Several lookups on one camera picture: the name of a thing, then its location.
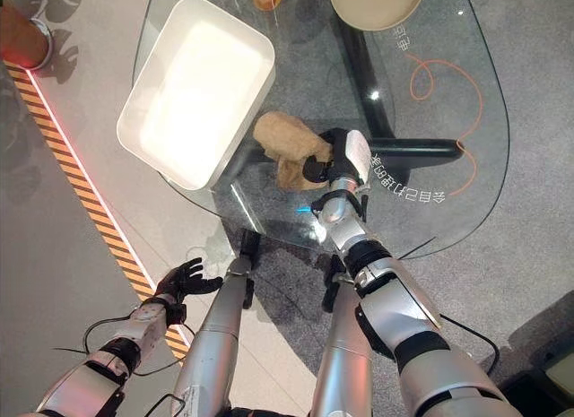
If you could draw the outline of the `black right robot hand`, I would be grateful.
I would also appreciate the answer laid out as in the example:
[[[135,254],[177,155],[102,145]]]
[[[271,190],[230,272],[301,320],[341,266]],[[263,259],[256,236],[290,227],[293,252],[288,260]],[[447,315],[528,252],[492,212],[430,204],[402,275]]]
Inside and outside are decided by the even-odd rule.
[[[317,155],[309,156],[302,168],[306,180],[332,184],[337,179],[349,178],[358,186],[368,183],[371,150],[363,133],[336,127],[318,137],[330,145],[331,157],[327,161],[320,161]]]

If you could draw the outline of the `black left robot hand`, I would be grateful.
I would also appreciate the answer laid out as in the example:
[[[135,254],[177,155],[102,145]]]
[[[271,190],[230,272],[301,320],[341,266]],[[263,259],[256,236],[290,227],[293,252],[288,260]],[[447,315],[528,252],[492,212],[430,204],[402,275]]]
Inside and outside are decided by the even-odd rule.
[[[171,269],[157,284],[155,296],[169,295],[182,303],[188,295],[205,295],[218,291],[223,285],[221,276],[204,278],[203,259],[196,257]]]

